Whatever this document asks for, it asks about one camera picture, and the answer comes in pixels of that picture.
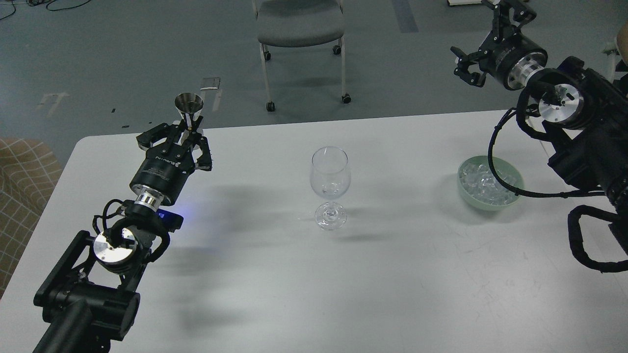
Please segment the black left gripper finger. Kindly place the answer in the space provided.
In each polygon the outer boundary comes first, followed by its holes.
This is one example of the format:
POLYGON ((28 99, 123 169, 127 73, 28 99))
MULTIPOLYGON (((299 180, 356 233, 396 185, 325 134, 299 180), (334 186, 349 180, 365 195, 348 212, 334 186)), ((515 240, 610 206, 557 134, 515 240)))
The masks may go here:
POLYGON ((181 150, 182 146, 179 144, 179 141, 186 129, 186 122, 177 122, 170 125, 162 123, 142 134, 139 134, 139 136, 136 137, 137 144, 142 150, 147 151, 148 149, 154 147, 156 142, 165 139, 165 149, 167 151, 174 150, 175 147, 181 150))
POLYGON ((208 139, 191 128, 187 128, 184 134, 184 172, 211 171, 213 159, 208 139), (193 156, 195 149, 200 150, 201 153, 196 159, 193 156))

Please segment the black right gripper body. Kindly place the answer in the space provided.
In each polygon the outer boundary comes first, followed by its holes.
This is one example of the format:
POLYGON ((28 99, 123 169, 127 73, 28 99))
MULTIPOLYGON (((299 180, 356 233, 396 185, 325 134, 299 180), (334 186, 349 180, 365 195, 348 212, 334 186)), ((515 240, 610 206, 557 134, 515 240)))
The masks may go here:
POLYGON ((478 61, 480 70, 495 78, 507 90, 525 87, 528 65, 544 67, 547 51, 520 33, 495 41, 496 34, 489 33, 479 49, 486 56, 478 61))

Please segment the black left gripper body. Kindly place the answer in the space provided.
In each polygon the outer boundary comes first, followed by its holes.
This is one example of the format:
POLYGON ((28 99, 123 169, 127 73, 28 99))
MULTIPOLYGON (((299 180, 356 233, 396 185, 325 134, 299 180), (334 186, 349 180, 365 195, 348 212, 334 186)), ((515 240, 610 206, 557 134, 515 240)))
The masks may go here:
POLYGON ((163 142, 146 151, 146 158, 131 179, 130 189, 139 194, 142 187, 148 187, 163 195, 162 205, 172 206, 194 171, 190 149, 163 142))

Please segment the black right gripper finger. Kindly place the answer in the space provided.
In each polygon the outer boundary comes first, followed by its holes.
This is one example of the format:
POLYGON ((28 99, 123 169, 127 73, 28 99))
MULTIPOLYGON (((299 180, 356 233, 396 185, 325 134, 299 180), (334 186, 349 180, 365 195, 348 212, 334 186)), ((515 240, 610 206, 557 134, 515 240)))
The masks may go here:
POLYGON ((465 53, 458 47, 450 47, 450 51, 457 58, 457 67, 454 74, 468 85, 483 87, 489 69, 491 50, 480 48, 473 53, 465 53))
POLYGON ((521 27, 532 22, 537 13, 524 0, 483 0, 484 6, 493 11, 492 27, 481 44, 482 50, 493 50, 498 44, 516 34, 521 27))

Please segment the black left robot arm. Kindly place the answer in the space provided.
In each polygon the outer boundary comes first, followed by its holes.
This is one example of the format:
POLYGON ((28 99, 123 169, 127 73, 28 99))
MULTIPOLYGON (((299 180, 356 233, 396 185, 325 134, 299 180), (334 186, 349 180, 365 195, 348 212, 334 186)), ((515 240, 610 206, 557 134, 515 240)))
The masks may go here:
POLYGON ((137 136, 145 159, 130 182, 133 200, 112 199, 79 231, 36 291, 49 324, 36 353, 107 353, 124 339, 140 306, 139 283, 179 230, 183 217, 165 210, 188 177, 212 170, 202 118, 184 116, 137 136))

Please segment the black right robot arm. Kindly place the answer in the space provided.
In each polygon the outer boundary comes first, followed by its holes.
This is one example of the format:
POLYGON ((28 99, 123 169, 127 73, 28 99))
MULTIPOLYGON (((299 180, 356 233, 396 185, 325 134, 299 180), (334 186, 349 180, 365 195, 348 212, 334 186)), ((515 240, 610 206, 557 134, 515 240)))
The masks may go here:
POLYGON ((628 220, 628 103, 627 96, 584 62, 567 57, 557 68, 547 66, 547 51, 524 36, 521 29, 536 12, 521 0, 485 0, 493 12, 491 31, 477 51, 457 56, 454 74, 471 86, 482 87, 485 76, 507 90, 520 90, 516 105, 494 128, 487 159, 496 181, 515 195, 530 198, 581 198, 603 195, 614 212, 589 205, 568 214, 568 241, 574 259, 602 273, 628 269, 626 261, 599 262, 584 248, 579 220, 587 215, 608 223, 621 248, 627 250, 628 220), (494 145, 500 130, 515 118, 530 138, 552 144, 548 166, 574 189, 541 194, 504 181, 494 166, 494 145))

